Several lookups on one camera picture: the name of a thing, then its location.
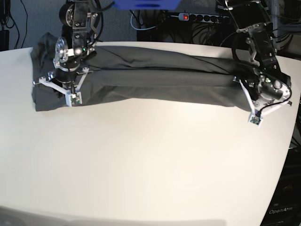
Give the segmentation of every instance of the dark gray fabric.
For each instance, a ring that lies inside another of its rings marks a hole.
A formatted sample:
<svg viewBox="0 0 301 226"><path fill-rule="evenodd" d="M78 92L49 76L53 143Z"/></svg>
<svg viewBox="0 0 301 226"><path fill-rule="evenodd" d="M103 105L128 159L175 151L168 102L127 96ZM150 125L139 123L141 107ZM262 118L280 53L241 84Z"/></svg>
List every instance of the dark gray fabric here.
<svg viewBox="0 0 301 226"><path fill-rule="evenodd" d="M33 79L54 69L57 38L44 35L31 53ZM249 110L247 99L234 75L245 71L231 59L188 56L185 54L136 47L96 47L97 56L87 63L90 73L82 86L83 106L128 98L237 106ZM32 98L36 111L66 106L52 88L37 85Z"/></svg>

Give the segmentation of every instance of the gray carpet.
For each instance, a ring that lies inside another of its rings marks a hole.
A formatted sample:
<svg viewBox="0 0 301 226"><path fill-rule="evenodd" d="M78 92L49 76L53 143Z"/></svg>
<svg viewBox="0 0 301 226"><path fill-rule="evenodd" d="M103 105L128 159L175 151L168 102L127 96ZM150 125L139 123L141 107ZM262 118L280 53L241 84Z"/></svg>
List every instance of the gray carpet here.
<svg viewBox="0 0 301 226"><path fill-rule="evenodd" d="M58 17L64 0L23 0L28 12L28 31L25 47L36 45L39 38L46 32L59 37L62 24ZM101 0L103 6L111 0ZM215 0L182 0L177 12L190 13L214 13ZM18 48L21 48L25 35L26 14L20 0L11 0L11 14L20 31ZM136 31L131 27L129 11L120 11L112 8L104 13L104 30L101 36L103 41L136 41ZM10 49L13 49L17 41L17 31L10 29Z"/></svg>

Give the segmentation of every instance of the table surface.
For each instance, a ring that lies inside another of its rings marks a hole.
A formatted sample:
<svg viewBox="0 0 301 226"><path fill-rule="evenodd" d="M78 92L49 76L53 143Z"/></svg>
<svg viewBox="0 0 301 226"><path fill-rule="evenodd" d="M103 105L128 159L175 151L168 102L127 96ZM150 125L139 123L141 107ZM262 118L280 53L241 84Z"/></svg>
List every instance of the table surface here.
<svg viewBox="0 0 301 226"><path fill-rule="evenodd" d="M100 45L231 57L190 44ZM0 206L120 225L260 225L293 133L299 61L278 57L293 106L258 128L236 107L149 99L35 112L30 51L0 53Z"/></svg>

